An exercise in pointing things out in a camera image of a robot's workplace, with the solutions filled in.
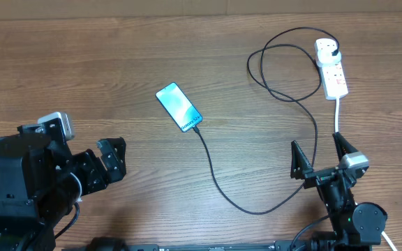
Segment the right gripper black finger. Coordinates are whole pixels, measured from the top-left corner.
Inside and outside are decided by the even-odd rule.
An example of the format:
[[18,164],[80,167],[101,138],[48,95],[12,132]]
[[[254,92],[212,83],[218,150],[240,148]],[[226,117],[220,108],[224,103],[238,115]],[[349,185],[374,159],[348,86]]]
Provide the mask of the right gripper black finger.
[[291,151],[292,162],[290,178],[295,178],[296,180],[311,178],[314,172],[313,166],[295,140],[291,142]]
[[351,145],[340,132],[335,132],[333,138],[339,161],[341,161],[344,155],[357,152],[357,149]]

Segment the blue Galaxy smartphone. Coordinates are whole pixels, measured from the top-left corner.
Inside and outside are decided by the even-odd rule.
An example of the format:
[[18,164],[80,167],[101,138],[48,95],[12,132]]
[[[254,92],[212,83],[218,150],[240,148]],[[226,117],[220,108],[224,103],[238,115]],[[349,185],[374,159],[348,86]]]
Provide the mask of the blue Galaxy smartphone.
[[158,91],[156,98],[182,132],[189,131],[203,120],[201,113],[176,82],[172,82]]

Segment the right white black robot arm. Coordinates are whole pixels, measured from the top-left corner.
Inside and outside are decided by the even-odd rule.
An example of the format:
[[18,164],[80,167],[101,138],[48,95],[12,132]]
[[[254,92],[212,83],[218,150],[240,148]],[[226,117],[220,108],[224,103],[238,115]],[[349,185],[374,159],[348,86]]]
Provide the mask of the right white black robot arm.
[[316,171],[296,141],[291,142],[290,176],[315,188],[327,215],[304,227],[289,250],[371,250],[381,243],[387,212],[372,202],[357,203],[351,188],[369,168],[368,158],[339,132],[333,134],[339,163]]

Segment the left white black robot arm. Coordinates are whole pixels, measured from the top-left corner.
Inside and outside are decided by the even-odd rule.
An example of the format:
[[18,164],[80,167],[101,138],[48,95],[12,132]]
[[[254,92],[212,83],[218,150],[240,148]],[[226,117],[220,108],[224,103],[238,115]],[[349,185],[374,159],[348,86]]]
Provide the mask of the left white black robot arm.
[[78,200],[126,175],[123,138],[101,139],[102,153],[72,155],[40,133],[0,141],[0,250],[53,250],[54,228]]

